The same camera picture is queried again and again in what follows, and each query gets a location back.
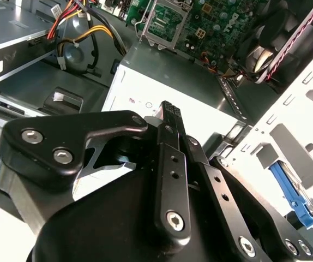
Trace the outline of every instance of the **blue plastic latch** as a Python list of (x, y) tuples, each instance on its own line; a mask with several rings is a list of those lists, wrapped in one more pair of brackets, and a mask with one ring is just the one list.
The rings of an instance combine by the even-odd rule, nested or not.
[(311, 228), (313, 226), (313, 216), (310, 214), (309, 209), (306, 206), (306, 200), (297, 193), (279, 162), (274, 163), (269, 169), (275, 176), (285, 198), (295, 211), (300, 222), (304, 224), (307, 229)]

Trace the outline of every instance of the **metal frame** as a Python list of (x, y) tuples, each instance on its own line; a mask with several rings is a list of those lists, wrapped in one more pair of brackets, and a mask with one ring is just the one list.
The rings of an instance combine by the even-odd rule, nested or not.
[[(9, 99), (7, 97), (4, 97), (2, 95), (0, 95), (0, 111), (4, 111), (6, 113), (11, 113), (11, 114), (16, 114), (17, 116), (26, 116), (26, 117), (34, 117), (34, 116), (47, 116), (48, 114), (41, 112), (39, 110), (36, 109), (32, 109), (29, 105), (20, 102), (20, 101), (13, 101), (12, 99)], [(6, 104), (9, 106), (12, 106), (15, 110), (12, 110), (10, 108), (7, 108), (5, 106), (2, 106), (2, 104)]]
[(289, 111), (293, 101), (305, 97), (310, 90), (313, 90), (313, 60), (253, 126), (252, 131), (238, 144), (229, 157), (233, 160), (240, 158), (242, 154), (253, 155), (264, 144), (269, 143), (267, 134), (281, 123), (282, 116)]
[[(171, 8), (172, 10), (181, 14), (183, 17), (181, 23), (178, 25), (178, 28), (176, 29), (176, 32), (173, 35), (171, 42), (166, 41), (165, 39), (148, 32), (148, 29), (152, 24), (152, 19), (154, 18), (154, 15), (155, 15), (154, 9), (157, 5), (163, 5), (165, 7)], [(153, 46), (155, 43), (158, 44), (159, 50), (162, 50), (164, 48), (174, 49), (174, 47), (176, 46), (178, 37), (179, 37), (181, 30), (183, 28), (183, 25), (184, 25), (184, 23), (188, 17), (188, 13), (189, 13), (190, 9), (191, 9), (190, 6), (183, 4), (183, 3), (182, 3), (182, 5), (179, 5), (179, 4), (175, 4), (173, 2), (170, 2), (168, 0), (155, 0), (155, 2), (152, 5), (152, 8), (151, 8), (150, 15), (148, 16), (146, 25), (143, 28), (140, 40), (142, 40), (142, 37), (145, 36), (148, 39), (148, 42), (151, 46)], [(143, 14), (142, 20), (140, 22), (142, 22), (143, 19), (145, 19), (147, 10), (148, 10), (148, 8), (146, 9), (145, 13)]]

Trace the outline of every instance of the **rectangular cutout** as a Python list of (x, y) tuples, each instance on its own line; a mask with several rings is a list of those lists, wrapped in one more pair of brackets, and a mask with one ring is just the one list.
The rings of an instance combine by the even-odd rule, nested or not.
[(310, 72), (307, 77), (302, 81), (303, 84), (308, 84), (310, 82), (310, 80), (313, 79), (313, 72)]
[(21, 114), (21, 115), (25, 115), (25, 112), (24, 112), (23, 110), (18, 109), (18, 108), (16, 108), (16, 107), (12, 106), (12, 105), (7, 104), (7, 103), (4, 103), (4, 102), (1, 102), (1, 101), (0, 101), (0, 106), (1, 106), (2, 108), (6, 108), (6, 109), (8, 109), (8, 110), (11, 110), (11, 111), (13, 111), (13, 112), (15, 112), (15, 113), (18, 113), (18, 114)]
[(20, 27), (22, 29), (29, 28), (29, 26), (27, 26), (24, 23), (21, 23), (19, 21), (16, 21), (16, 20), (9, 21), (9, 23), (12, 23), (13, 25), (18, 26), (18, 27)]

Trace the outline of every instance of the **black wire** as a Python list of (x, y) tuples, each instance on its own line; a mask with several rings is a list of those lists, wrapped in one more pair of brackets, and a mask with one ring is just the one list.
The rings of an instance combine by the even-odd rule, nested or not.
[[(89, 25), (89, 29), (91, 29), (93, 27), (93, 21), (92, 20), (88, 20), (87, 23)], [(94, 60), (93, 60), (92, 64), (89, 64), (87, 66), (87, 68), (94, 69), (97, 66), (97, 63), (98, 63), (99, 50), (98, 50), (98, 44), (97, 44), (96, 35), (94, 33), (91, 34), (91, 39), (92, 39), (92, 44), (93, 44)]]
[(99, 14), (97, 11), (91, 9), (91, 6), (88, 3), (84, 7), (85, 7), (84, 11), (86, 11), (87, 13), (92, 15), (94, 18), (99, 20), (104, 26), (106, 26), (109, 29), (109, 31), (112, 33), (112, 36), (113, 36), (114, 46), (118, 49), (119, 53), (124, 56), (125, 55), (125, 49), (124, 49), (124, 47), (122, 47), (120, 45), (120, 43), (119, 43), (119, 41), (115, 35), (115, 32), (112, 30), (112, 27), (110, 26), (110, 24), (106, 20), (106, 18), (104, 16), (102, 16), (101, 14)]

